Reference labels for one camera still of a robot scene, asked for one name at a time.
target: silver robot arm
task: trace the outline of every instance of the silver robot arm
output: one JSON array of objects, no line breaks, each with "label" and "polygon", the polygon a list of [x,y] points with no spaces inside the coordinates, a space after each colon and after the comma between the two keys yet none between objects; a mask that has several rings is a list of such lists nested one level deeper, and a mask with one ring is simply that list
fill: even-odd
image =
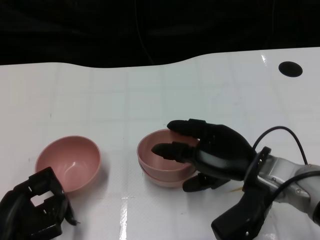
[{"label": "silver robot arm", "polygon": [[[320,171],[320,166],[299,165],[281,157],[270,155],[262,166],[258,179],[274,192],[288,179],[312,171]],[[320,176],[299,180],[285,188],[275,199],[278,203],[288,203],[320,225]]]}]

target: white table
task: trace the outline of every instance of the white table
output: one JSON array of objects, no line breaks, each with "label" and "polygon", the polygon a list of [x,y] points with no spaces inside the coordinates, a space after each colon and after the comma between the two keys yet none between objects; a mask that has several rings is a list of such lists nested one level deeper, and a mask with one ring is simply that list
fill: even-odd
[{"label": "white table", "polygon": [[[86,195],[71,196],[77,219],[59,240],[209,240],[211,222],[236,204],[242,186],[185,193],[160,188],[142,173],[136,147],[171,120],[225,124],[253,144],[283,125],[320,165],[320,48],[203,55],[162,66],[99,69],[65,63],[0,66],[0,196],[34,173],[50,142],[68,135],[95,141],[102,172]],[[282,75],[281,62],[303,68]],[[284,131],[259,145],[303,163]],[[287,204],[274,203],[258,240],[320,240],[320,227]]]}]

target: black cable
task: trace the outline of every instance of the black cable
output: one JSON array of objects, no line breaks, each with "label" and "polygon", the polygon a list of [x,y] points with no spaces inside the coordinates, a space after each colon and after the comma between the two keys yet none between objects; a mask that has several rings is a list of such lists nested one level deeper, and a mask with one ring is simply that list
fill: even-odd
[{"label": "black cable", "polygon": [[151,63],[151,65],[155,65],[155,62],[151,58],[146,46],[144,45],[144,42],[142,41],[142,37],[141,37],[141,34],[140,34],[140,28],[139,28],[139,22],[138,22],[137,0],[134,0],[134,17],[135,17],[136,31],[138,33],[138,37],[139,37],[139,41],[140,41],[141,47],[142,47],[143,51],[145,52],[145,54],[146,54],[149,62]]},{"label": "black cable", "polygon": [[308,161],[307,161],[307,158],[306,158],[304,149],[302,148],[301,143],[300,143],[298,137],[295,135],[295,133],[294,133],[291,129],[289,129],[289,128],[285,127],[285,126],[274,126],[274,127],[270,128],[269,130],[265,131],[264,133],[262,133],[261,136],[260,136],[260,137],[255,141],[255,143],[253,144],[253,147],[252,147],[253,150],[256,150],[259,142],[260,142],[268,133],[270,133],[270,132],[272,132],[272,131],[274,131],[274,130],[278,130],[278,129],[286,130],[287,132],[289,132],[289,133],[292,135],[292,137],[294,138],[294,140],[296,141],[296,144],[298,145],[298,147],[299,147],[299,149],[300,149],[300,152],[301,152],[301,155],[302,155],[304,164],[305,164],[305,165],[308,165]]},{"label": "black cable", "polygon": [[302,179],[306,179],[306,178],[310,178],[310,177],[315,177],[315,176],[320,176],[320,171],[309,171],[309,172],[305,172],[302,174],[299,174],[297,176],[294,176],[290,179],[288,179],[287,181],[285,181],[284,183],[282,183],[279,188],[277,190],[275,190],[275,192],[270,196],[269,200],[266,203],[266,208],[268,208],[272,202],[278,197],[278,195],[286,188],[288,187],[290,184],[292,184],[293,182],[297,182],[299,180]]}]

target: pink bowl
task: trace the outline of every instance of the pink bowl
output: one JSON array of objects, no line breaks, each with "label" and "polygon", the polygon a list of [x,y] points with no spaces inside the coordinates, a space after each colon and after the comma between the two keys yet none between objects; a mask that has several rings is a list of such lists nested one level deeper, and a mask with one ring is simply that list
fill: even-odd
[{"label": "pink bowl", "polygon": [[180,181],[160,181],[158,179],[153,178],[152,176],[150,176],[148,173],[146,173],[146,171],[144,170],[144,168],[140,165],[140,168],[142,169],[144,175],[155,185],[158,185],[160,187],[166,187],[166,188],[182,188],[182,185],[184,184],[184,182],[186,180],[188,180],[190,177],[193,176],[190,175],[189,177],[187,177],[186,179],[180,180]]},{"label": "pink bowl", "polygon": [[172,142],[196,146],[198,140],[190,136],[183,136],[169,129],[163,129],[147,135],[139,143],[137,147],[138,161],[150,177],[163,182],[179,182],[187,179],[196,171],[189,163],[166,160],[151,151],[156,144]]},{"label": "pink bowl", "polygon": [[35,171],[52,167],[64,191],[70,193],[87,185],[98,173],[98,146],[83,136],[66,136],[49,144],[39,155]]}]

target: bowl rim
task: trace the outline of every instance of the bowl rim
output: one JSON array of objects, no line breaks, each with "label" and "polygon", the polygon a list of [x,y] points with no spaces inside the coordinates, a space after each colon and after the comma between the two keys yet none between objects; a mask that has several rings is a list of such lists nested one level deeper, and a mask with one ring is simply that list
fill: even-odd
[{"label": "bowl rim", "polygon": [[139,144],[138,144],[138,146],[137,146],[137,148],[136,148],[136,155],[138,156],[139,164],[140,164],[140,160],[141,160],[142,164],[148,166],[148,168],[150,168],[150,169],[152,169],[152,170],[160,171],[160,172],[166,172],[166,173],[168,173],[168,172],[177,172],[177,171],[181,171],[181,170],[185,170],[185,169],[187,169],[187,168],[193,167],[193,165],[192,165],[191,163],[188,163],[188,162],[187,162],[187,163],[184,163],[184,166],[182,166],[181,168],[178,168],[178,169],[174,169],[174,170],[160,170],[160,169],[158,169],[158,168],[155,168],[155,167],[153,167],[153,166],[150,166],[150,165],[146,164],[146,163],[142,160],[142,158],[141,158],[140,155],[139,155],[139,148],[140,148],[141,143],[142,143],[146,138],[148,138],[149,136],[151,136],[151,135],[153,135],[153,134],[156,134],[156,133],[159,133],[159,132],[164,132],[164,131],[170,131],[170,132],[179,134],[178,132],[172,131],[172,130],[170,130],[170,129],[168,129],[168,128],[164,128],[164,129],[160,129],[160,130],[154,131],[154,132],[149,133],[148,135],[146,135],[144,138],[141,139],[141,141],[139,142]]},{"label": "bowl rim", "polygon": [[36,162],[35,162],[35,166],[34,166],[34,171],[37,173],[37,166],[38,166],[38,163],[39,163],[39,159],[40,157],[42,156],[42,154],[44,153],[45,150],[47,150],[51,145],[55,144],[56,142],[58,141],[61,141],[62,139],[68,139],[68,138],[80,138],[80,139],[85,139],[85,140],[88,140],[89,142],[93,143],[93,145],[95,146],[95,148],[98,150],[98,153],[99,153],[99,158],[98,158],[98,167],[96,168],[94,174],[92,175],[92,177],[85,183],[83,183],[81,186],[75,188],[75,189],[72,189],[72,190],[69,190],[69,191],[65,191],[65,189],[63,189],[66,193],[72,193],[74,191],[77,191],[81,188],[83,188],[84,186],[86,186],[87,184],[89,184],[94,178],[95,176],[97,175],[100,167],[101,167],[101,152],[100,152],[100,149],[98,147],[98,145],[92,141],[91,139],[85,137],[85,136],[79,136],[79,135],[70,135],[70,136],[63,136],[57,140],[54,140],[53,142],[49,143],[39,154],[38,158],[36,159]]}]

